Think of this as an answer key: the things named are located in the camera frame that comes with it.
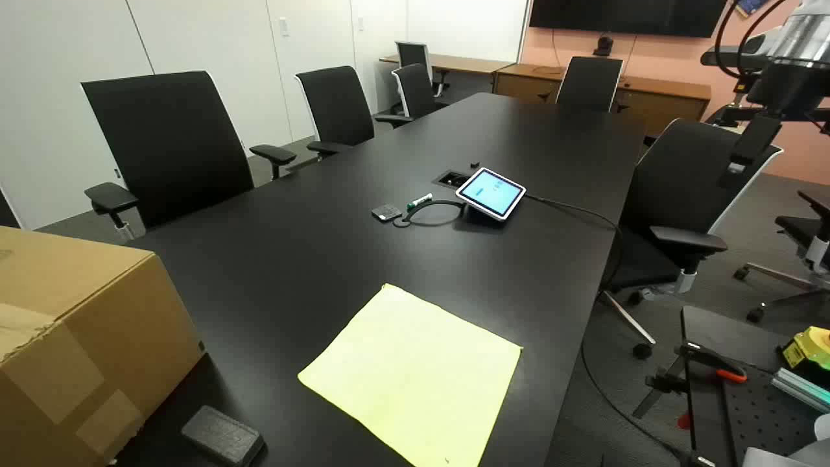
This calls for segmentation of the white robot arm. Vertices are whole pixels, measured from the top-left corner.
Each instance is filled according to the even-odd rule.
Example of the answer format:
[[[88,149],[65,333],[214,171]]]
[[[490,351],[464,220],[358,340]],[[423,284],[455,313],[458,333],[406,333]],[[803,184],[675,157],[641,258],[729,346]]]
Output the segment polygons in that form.
[[[735,47],[723,44],[723,26],[716,43],[700,56],[733,78],[733,102],[711,115],[716,124],[767,117],[776,122],[808,122],[830,134],[830,0],[799,0],[791,17],[756,34],[750,26]]]

